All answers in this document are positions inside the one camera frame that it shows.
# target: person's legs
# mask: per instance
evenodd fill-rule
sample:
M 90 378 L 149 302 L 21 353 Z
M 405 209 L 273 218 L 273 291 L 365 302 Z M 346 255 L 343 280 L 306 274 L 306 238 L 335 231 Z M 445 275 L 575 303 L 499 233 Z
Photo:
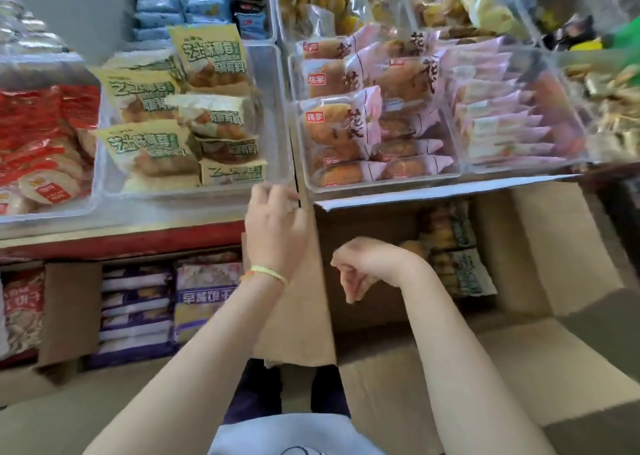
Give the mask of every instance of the person's legs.
M 282 382 L 277 367 L 267 369 L 260 359 L 249 359 L 223 424 L 281 415 Z
M 337 366 L 319 367 L 311 385 L 311 411 L 332 413 L 351 418 Z

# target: yellow cake package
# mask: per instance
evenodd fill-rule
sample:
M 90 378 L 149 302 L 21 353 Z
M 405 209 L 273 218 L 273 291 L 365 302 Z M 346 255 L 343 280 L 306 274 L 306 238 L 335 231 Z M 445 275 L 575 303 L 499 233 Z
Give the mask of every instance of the yellow cake package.
M 243 140 L 202 138 L 196 136 L 200 154 L 223 164 L 244 164 L 258 158 L 258 137 L 251 136 Z
M 267 161 L 253 160 L 242 165 L 221 164 L 215 160 L 202 159 L 203 185 L 232 185 L 263 182 L 266 178 Z
M 246 49 L 235 25 L 169 27 L 190 91 L 228 96 L 252 92 Z
M 169 71 L 172 78 L 179 84 L 185 81 L 180 60 L 171 48 L 117 52 L 102 67 L 138 71 Z
M 174 95 L 178 121 L 200 137 L 242 140 L 255 134 L 255 111 L 249 98 L 219 95 Z
M 119 110 L 124 123 L 178 118 L 177 108 L 164 102 L 165 97 L 180 94 L 180 87 L 169 71 L 123 68 L 90 71 L 100 79 L 108 101 Z
M 127 177 L 123 192 L 190 189 L 200 185 L 189 129 L 174 119 L 99 128 L 95 134 Z

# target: forearm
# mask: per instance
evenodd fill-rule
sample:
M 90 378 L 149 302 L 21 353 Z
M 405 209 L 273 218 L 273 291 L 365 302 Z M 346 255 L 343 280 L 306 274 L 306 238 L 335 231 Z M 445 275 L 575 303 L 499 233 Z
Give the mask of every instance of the forearm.
M 401 288 L 447 455 L 555 453 L 432 268 L 416 265 Z
M 85 454 L 205 454 L 282 291 L 265 274 L 244 280 Z

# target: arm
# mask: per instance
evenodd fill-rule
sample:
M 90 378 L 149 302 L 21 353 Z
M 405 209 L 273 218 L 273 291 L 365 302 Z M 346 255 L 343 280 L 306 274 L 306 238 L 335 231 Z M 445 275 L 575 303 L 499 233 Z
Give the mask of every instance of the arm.
M 306 212 L 283 186 L 254 187 L 245 219 L 252 264 L 290 279 L 307 243 Z M 240 286 L 180 352 L 96 437 L 86 455 L 207 453 L 244 365 L 284 290 L 267 274 Z
M 421 257 L 369 238 L 338 249 L 348 299 L 367 272 L 400 287 L 447 455 L 551 455 L 555 451 L 509 391 L 442 282 Z

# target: cardboard box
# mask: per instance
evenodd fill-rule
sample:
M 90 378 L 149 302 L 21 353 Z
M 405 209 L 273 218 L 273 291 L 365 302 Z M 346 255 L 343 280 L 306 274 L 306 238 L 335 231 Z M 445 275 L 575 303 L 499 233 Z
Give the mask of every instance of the cardboard box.
M 75 361 L 98 346 L 101 266 L 52 263 L 45 270 L 38 360 L 27 367 L 0 370 L 0 406 L 55 391 L 75 373 Z
M 640 335 L 640 297 L 624 289 L 607 250 L 614 236 L 603 240 L 576 184 L 526 185 L 468 199 L 479 252 L 499 293 L 492 305 L 467 316 L 471 329 L 559 453 L 592 453 L 596 446 L 605 452 L 593 437 L 585 447 L 575 425 L 585 423 L 590 433 L 595 423 L 602 440 L 612 443 L 623 436 L 620 420 L 612 421 L 614 410 L 619 416 L 620 405 L 637 406 L 628 426 L 640 413 L 640 403 L 634 404 L 640 385 L 632 379 L 640 363 L 631 340 Z M 357 235 L 393 243 L 415 239 L 415 212 L 426 203 L 316 213 L 353 423 L 386 453 L 444 452 L 403 299 L 379 283 L 363 302 L 347 305 L 329 260 Z M 607 431 L 614 429 L 617 435 Z

